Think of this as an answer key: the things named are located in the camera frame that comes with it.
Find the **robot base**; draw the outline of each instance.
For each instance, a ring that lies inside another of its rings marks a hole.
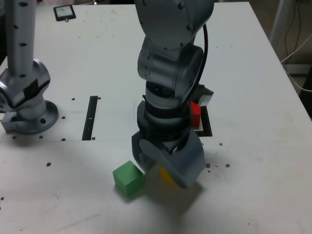
[[[7,112],[2,120],[5,131],[7,133],[16,132],[31,135],[51,128],[59,117],[59,111],[54,103],[46,100],[45,104],[47,107],[46,112],[42,116],[31,120],[21,119],[17,112]]]

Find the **red block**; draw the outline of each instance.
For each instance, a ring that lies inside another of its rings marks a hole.
[[[201,114],[201,108],[197,104],[191,101],[191,110],[193,112],[193,122],[192,127],[198,128],[200,123],[200,114]]]

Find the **small device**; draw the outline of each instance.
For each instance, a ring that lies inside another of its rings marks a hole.
[[[57,6],[53,8],[54,14],[55,14],[55,19],[57,21],[66,21],[71,19],[75,19],[76,15],[73,9],[72,5],[65,5],[65,6]]]

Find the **yellow object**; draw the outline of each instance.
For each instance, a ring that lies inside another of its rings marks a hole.
[[[174,180],[171,178],[171,176],[169,175],[169,173],[166,171],[166,169],[161,166],[160,167],[160,175],[161,175],[161,178],[163,178],[164,180],[166,180],[167,182],[175,185],[175,186],[178,186]]]

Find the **black slot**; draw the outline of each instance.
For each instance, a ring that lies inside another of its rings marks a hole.
[[[201,108],[201,123],[203,125],[203,131],[195,131],[195,133],[199,137],[212,137],[213,133],[211,130],[211,125],[208,116],[208,110],[206,106],[202,106]]]
[[[86,121],[82,134],[82,140],[91,140],[94,118],[96,116],[98,96],[90,96]]]

